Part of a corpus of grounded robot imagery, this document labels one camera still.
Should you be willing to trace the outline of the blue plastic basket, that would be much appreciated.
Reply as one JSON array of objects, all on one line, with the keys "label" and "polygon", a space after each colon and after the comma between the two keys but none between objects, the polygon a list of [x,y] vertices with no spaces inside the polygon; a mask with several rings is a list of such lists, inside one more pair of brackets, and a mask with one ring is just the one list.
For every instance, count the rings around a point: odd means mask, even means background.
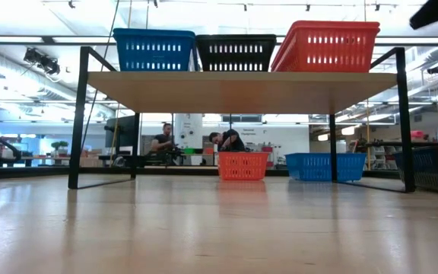
[{"label": "blue plastic basket", "polygon": [[113,34],[122,72],[193,71],[195,35]]},{"label": "blue plastic basket", "polygon": [[[357,181],[363,176],[365,153],[339,153],[337,181]],[[285,155],[289,176],[302,181],[331,181],[332,167],[329,153],[293,153]]]},{"label": "blue plastic basket", "polygon": [[152,30],[137,28],[115,28],[113,36],[171,36],[171,37],[195,37],[190,30]]}]

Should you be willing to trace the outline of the person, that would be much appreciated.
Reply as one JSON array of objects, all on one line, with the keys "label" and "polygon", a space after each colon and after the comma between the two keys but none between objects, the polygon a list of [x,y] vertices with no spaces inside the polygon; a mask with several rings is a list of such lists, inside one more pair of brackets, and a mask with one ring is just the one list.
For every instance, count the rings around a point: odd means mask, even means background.
[{"label": "person", "polygon": [[246,147],[239,133],[234,129],[225,132],[212,132],[209,141],[217,146],[218,151],[245,151]]},{"label": "person", "polygon": [[164,123],[162,133],[156,135],[151,141],[151,152],[171,151],[174,148],[172,126],[170,123]]}]

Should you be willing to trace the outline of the red white tool rack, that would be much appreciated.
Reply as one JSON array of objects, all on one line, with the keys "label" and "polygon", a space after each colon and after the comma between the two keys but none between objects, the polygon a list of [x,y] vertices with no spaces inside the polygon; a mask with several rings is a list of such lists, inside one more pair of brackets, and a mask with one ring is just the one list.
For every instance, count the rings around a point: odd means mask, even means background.
[{"label": "red white tool rack", "polygon": [[280,163],[279,158],[281,146],[268,143],[266,145],[262,145],[260,152],[264,152],[268,154],[266,167],[268,169],[276,169],[277,165]]}]

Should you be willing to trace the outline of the black monitor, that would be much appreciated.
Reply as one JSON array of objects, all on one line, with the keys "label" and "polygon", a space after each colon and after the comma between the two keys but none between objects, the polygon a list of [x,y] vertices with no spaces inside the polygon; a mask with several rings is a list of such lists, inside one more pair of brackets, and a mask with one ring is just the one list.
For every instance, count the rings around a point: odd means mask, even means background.
[{"label": "black monitor", "polygon": [[138,126],[134,116],[109,119],[104,126],[105,147],[114,167],[131,167],[133,146],[138,144]]}]

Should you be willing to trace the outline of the cardboard box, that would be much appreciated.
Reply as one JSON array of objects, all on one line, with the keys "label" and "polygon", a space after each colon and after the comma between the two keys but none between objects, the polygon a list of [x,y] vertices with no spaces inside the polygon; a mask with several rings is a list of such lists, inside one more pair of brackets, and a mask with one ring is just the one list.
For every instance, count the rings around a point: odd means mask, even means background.
[{"label": "cardboard box", "polygon": [[80,157],[80,167],[102,167],[103,162],[99,159],[101,149],[83,150]]}]

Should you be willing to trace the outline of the black frame wooden shelf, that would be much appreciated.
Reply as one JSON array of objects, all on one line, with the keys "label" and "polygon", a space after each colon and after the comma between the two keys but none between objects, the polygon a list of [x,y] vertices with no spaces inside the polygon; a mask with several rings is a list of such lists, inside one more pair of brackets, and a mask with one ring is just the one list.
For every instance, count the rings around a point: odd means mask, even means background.
[{"label": "black frame wooden shelf", "polygon": [[118,72],[89,46],[80,49],[68,188],[79,189],[87,86],[135,113],[279,113],[328,115],[332,181],[337,178],[335,114],[396,86],[405,193],[416,190],[410,136],[405,51],[394,47],[378,58],[395,57],[396,72]]}]

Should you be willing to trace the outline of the potted green plant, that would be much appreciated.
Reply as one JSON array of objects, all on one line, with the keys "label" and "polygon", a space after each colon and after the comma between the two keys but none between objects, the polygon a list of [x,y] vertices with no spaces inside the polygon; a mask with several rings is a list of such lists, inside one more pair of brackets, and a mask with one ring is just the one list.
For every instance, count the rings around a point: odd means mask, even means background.
[{"label": "potted green plant", "polygon": [[51,147],[54,149],[52,155],[55,157],[66,157],[68,155],[68,143],[66,141],[53,142]]}]

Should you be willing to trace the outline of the black overhead rail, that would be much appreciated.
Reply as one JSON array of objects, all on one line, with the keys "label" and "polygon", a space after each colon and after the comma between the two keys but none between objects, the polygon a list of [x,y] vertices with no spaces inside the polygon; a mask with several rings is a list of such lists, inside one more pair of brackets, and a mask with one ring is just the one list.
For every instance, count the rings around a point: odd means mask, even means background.
[{"label": "black overhead rail", "polygon": [[[0,45],[110,46],[116,41],[107,36],[23,36],[0,35]],[[438,37],[378,36],[375,46],[438,46]]]}]

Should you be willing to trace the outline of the orange plastic basket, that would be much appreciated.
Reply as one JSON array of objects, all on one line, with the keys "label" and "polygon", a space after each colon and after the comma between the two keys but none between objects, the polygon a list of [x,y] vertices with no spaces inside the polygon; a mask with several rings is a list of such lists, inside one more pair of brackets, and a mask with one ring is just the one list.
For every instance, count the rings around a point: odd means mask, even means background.
[{"label": "orange plastic basket", "polygon": [[218,171],[222,180],[262,180],[265,177],[268,153],[229,152],[218,153]]},{"label": "orange plastic basket", "polygon": [[295,21],[291,29],[379,29],[380,23],[374,21]]},{"label": "orange plastic basket", "polygon": [[295,27],[271,64],[273,72],[367,73],[378,27]]}]

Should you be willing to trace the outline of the yellow pole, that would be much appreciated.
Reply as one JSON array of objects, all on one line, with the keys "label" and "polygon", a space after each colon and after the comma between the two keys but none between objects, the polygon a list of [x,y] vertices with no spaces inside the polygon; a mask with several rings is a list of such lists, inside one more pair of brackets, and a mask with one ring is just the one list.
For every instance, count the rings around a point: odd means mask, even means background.
[{"label": "yellow pole", "polygon": [[367,146],[367,143],[370,140],[370,100],[369,98],[366,100],[366,150],[367,150],[367,170],[371,170],[371,162],[370,162],[370,149]]}]

